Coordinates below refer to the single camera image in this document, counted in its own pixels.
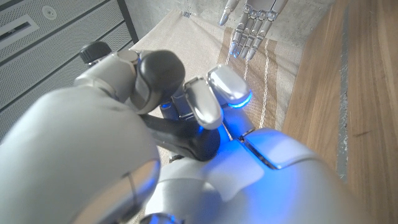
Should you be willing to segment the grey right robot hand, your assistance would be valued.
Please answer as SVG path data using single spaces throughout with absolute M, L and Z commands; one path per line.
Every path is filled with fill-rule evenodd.
M 287 0 L 246 0 L 229 54 L 251 60 L 286 4 Z

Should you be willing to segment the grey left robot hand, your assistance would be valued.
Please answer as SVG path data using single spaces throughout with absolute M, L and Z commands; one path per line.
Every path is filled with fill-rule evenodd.
M 90 61 L 1 142 L 2 223 L 373 223 L 314 153 L 256 128 L 226 65 L 185 81 L 170 51 Z

